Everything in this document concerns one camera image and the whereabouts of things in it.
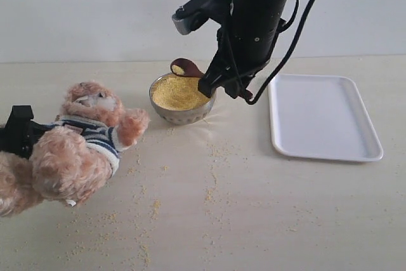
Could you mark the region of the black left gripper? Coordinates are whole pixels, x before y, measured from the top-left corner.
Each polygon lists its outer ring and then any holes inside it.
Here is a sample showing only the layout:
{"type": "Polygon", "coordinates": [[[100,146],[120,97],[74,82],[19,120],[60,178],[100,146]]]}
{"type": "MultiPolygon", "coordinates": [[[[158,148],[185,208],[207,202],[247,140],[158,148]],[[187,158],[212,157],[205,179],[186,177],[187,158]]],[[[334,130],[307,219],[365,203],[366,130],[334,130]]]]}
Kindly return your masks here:
{"type": "Polygon", "coordinates": [[[77,121],[61,120],[49,124],[39,124],[33,121],[34,114],[30,105],[14,105],[5,127],[1,128],[1,151],[15,154],[28,159],[34,144],[48,131],[56,127],[65,127],[80,135],[86,129],[77,121]]]}

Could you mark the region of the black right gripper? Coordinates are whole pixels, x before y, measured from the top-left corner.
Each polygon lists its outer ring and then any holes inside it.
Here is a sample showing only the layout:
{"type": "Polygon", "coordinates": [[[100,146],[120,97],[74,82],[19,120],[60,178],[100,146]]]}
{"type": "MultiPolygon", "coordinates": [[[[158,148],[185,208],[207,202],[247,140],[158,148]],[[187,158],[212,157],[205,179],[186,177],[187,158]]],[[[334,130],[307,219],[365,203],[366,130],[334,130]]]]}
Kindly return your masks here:
{"type": "Polygon", "coordinates": [[[269,62],[285,3],[286,0],[232,0],[228,37],[240,74],[229,70],[226,52],[218,50],[198,81],[199,92],[211,98],[223,86],[232,98],[253,97],[247,87],[269,62]]]}

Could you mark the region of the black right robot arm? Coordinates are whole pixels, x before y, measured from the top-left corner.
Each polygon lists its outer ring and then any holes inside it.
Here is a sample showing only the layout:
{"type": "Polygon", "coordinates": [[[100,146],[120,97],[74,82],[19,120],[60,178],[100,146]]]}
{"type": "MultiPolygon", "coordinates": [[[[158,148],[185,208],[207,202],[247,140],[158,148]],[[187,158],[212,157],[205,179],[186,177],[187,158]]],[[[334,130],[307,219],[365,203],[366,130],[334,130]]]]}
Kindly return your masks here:
{"type": "Polygon", "coordinates": [[[308,0],[286,54],[258,92],[252,94],[247,89],[248,85],[267,66],[279,34],[292,23],[282,18],[287,0],[196,1],[195,10],[203,20],[211,19],[220,25],[218,49],[199,80],[199,91],[211,97],[217,88],[222,87],[228,96],[241,97],[249,105],[258,101],[270,81],[290,59],[315,2],[308,0]]]}

